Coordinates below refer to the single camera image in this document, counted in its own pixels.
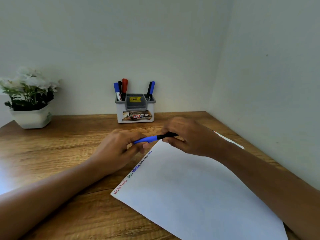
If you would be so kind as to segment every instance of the pen holder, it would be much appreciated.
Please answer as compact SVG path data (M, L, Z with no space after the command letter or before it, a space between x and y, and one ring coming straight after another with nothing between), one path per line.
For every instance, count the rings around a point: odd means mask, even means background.
M153 96L148 101L147 95L142 93L127 93L124 101L118 101L116 97L118 123L153 122L155 103Z

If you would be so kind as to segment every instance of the person's left arm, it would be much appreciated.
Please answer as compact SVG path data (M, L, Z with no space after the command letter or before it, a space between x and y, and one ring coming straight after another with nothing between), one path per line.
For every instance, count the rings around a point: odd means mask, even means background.
M17 239L70 197L94 182L124 167L147 142L127 149L131 142L146 137L139 132L114 130L85 162L0 195L0 236Z

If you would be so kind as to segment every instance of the forearm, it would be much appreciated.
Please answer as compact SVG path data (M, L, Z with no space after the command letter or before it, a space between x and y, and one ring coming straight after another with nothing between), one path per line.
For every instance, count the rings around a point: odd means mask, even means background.
M17 239L80 190L101 179L90 160L0 195L0 235Z
M230 143L218 158L300 238L320 238L320 191Z

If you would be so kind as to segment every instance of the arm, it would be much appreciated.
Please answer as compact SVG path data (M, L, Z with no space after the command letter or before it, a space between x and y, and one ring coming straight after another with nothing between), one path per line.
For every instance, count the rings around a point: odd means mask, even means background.
M174 137L162 141L225 165L301 239L320 238L320 191L195 121L173 118L162 128L163 134L168 131L177 133L184 141Z
M28 186L0 195L1 239L17 239L70 197L124 167L148 143L127 149L145 137L138 132L115 130L85 162Z

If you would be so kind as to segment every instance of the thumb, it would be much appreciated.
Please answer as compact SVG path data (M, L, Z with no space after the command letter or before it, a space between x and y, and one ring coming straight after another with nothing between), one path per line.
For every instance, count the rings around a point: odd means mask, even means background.
M179 140L175 137L165 137L162 139L163 142L169 143L171 146L178 148L184 152L187 150L187 145L184 141Z
M147 144L147 142L141 142L130 146L130 148L123 153L123 156L127 158L134 157L139 151L143 150L143 144Z

